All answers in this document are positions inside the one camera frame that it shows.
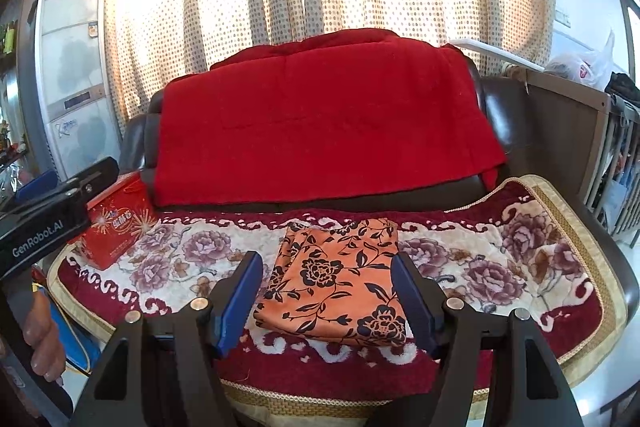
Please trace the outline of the person left hand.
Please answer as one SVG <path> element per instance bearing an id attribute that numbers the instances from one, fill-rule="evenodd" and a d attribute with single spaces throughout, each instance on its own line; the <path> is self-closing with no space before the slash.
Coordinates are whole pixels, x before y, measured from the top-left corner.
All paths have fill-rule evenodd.
<path id="1" fill-rule="evenodd" d="M 34 350 L 30 361 L 32 370 L 53 383 L 65 371 L 66 355 L 58 325 L 52 319 L 49 299 L 40 291 L 34 291 L 32 295 L 34 301 L 24 323 L 23 336 Z"/>

